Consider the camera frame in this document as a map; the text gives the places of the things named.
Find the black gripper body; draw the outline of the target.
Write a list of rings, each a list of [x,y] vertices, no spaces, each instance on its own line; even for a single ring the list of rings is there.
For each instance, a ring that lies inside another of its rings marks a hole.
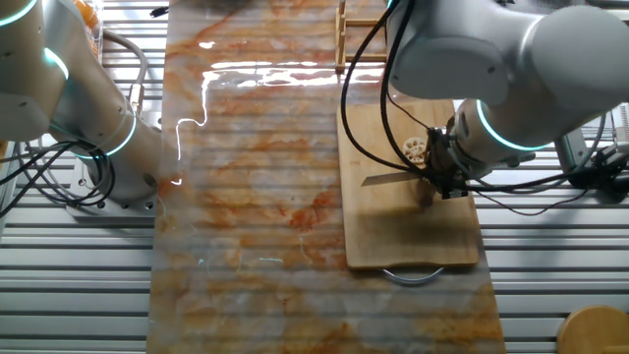
[[[460,167],[448,152],[449,150],[450,141],[444,134],[443,129],[441,127],[430,128],[428,130],[426,162],[430,157],[434,158],[437,174],[431,175],[427,172],[427,175],[429,179],[432,177],[448,178],[450,180],[450,190],[466,190],[468,188],[467,179],[463,176]]]

